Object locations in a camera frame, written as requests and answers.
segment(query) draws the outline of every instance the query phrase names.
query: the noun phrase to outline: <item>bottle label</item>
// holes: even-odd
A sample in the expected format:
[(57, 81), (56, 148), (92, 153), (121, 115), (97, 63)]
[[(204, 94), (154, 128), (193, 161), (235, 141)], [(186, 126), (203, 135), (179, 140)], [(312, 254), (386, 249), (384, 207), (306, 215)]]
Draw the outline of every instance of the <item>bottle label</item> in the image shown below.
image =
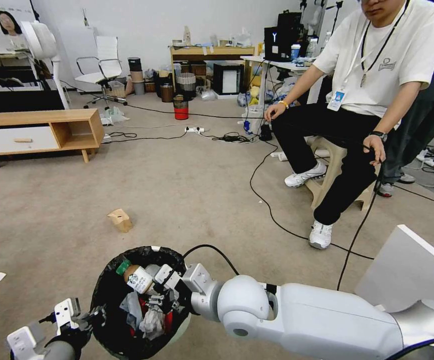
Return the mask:
[(139, 267), (128, 277), (127, 285), (139, 294), (144, 294), (152, 285), (152, 280), (152, 276), (144, 268)]

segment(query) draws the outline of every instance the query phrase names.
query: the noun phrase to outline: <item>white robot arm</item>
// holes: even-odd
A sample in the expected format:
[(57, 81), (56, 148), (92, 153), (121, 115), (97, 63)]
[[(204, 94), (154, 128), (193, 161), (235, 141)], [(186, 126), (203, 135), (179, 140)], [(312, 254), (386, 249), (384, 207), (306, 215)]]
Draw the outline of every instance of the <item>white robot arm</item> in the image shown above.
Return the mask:
[[(317, 359), (392, 359), (406, 347), (434, 340), (434, 301), (430, 300), (391, 314), (356, 295), (303, 284), (275, 286), (247, 275), (219, 282), (200, 263), (189, 265), (182, 277), (166, 264), (153, 273), (154, 284), (173, 292), (172, 303), (160, 306), (183, 305), (175, 290), (183, 282), (191, 291), (193, 312), (221, 322), (231, 336), (271, 341)], [(58, 336), (41, 351), (36, 349), (44, 338), (36, 323), (7, 337), (17, 360), (78, 359), (92, 326), (102, 326), (106, 312), (101, 306), (90, 315), (80, 315), (78, 302), (67, 299), (56, 305), (52, 316)]]

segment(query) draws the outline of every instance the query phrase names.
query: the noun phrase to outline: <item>wristwatch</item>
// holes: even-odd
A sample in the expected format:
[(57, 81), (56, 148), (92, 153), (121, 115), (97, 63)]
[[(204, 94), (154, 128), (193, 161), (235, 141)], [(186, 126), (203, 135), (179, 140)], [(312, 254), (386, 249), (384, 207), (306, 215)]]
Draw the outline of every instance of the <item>wristwatch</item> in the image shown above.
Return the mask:
[(380, 138), (380, 140), (382, 140), (383, 143), (385, 143), (387, 141), (387, 134), (385, 132), (382, 131), (372, 131), (370, 135), (375, 135), (378, 136)]
[(285, 108), (286, 108), (287, 110), (289, 110), (289, 104), (286, 103), (284, 100), (279, 101), (277, 104), (284, 104), (284, 105), (285, 105)]

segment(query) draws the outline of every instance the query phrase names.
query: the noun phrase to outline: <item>man's left hand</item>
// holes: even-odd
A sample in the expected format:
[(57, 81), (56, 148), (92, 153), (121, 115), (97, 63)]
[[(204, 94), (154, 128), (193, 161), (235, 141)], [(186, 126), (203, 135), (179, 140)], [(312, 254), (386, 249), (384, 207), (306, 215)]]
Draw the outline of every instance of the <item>man's left hand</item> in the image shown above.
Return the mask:
[(386, 160), (386, 151), (382, 140), (377, 135), (369, 135), (363, 140), (363, 152), (369, 153), (369, 148), (372, 148), (375, 152), (375, 161), (371, 161), (370, 165), (377, 166)]

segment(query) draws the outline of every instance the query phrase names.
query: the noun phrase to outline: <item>shoe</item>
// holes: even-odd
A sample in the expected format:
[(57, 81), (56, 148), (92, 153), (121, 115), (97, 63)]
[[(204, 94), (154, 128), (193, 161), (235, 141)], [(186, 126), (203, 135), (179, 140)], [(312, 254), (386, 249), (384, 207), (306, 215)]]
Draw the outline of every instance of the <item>shoe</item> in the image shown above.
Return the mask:
[(412, 175), (406, 174), (405, 172), (402, 173), (402, 176), (399, 180), (397, 180), (398, 183), (402, 184), (413, 184), (416, 182), (416, 178)]
[(332, 225), (324, 225), (317, 220), (313, 222), (308, 243), (316, 249), (327, 249), (331, 244)]
[(298, 188), (304, 185), (309, 179), (323, 177), (326, 172), (327, 166), (325, 166), (325, 164), (320, 160), (317, 160), (317, 165), (315, 165), (314, 168), (300, 174), (296, 174), (294, 172), (292, 175), (286, 177), (285, 185), (287, 185), (289, 188)]
[(377, 194), (384, 198), (391, 198), (394, 194), (394, 184), (391, 184), (390, 182), (383, 182), (377, 188)]

